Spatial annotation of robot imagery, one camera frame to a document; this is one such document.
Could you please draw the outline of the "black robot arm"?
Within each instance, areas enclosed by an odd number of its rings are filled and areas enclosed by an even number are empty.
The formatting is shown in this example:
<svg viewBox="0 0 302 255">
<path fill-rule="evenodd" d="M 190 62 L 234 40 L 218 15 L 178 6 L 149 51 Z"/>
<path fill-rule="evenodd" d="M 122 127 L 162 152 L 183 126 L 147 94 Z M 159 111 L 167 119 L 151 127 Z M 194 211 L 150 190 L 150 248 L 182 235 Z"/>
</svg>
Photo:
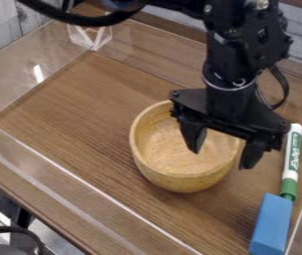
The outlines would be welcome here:
<svg viewBox="0 0 302 255">
<path fill-rule="evenodd" d="M 282 92 L 289 85 L 277 63 L 289 56 L 292 37 L 278 0 L 105 0 L 119 11 L 145 5 L 175 10 L 201 20 L 206 28 L 202 89 L 170 93 L 170 114 L 186 147 L 200 152 L 214 129 L 245 140 L 238 167 L 254 167 L 262 154 L 280 149 L 290 123 L 268 104 L 258 88 L 264 71 L 276 76 Z"/>
</svg>

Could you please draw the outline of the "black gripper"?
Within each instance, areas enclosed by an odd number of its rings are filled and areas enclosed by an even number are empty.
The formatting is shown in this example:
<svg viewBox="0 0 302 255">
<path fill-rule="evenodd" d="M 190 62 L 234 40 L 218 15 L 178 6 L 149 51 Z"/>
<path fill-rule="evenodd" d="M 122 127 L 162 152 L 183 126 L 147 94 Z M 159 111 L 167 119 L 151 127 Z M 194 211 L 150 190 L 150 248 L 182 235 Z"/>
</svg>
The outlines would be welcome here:
<svg viewBox="0 0 302 255">
<path fill-rule="evenodd" d="M 200 153 L 206 132 L 217 130 L 246 142 L 238 168 L 252 169 L 265 151 L 281 149 L 290 129 L 289 121 L 276 113 L 289 95 L 288 89 L 282 92 L 281 100 L 270 104 L 257 85 L 173 90 L 170 115 L 177 119 L 189 150 Z"/>
</svg>

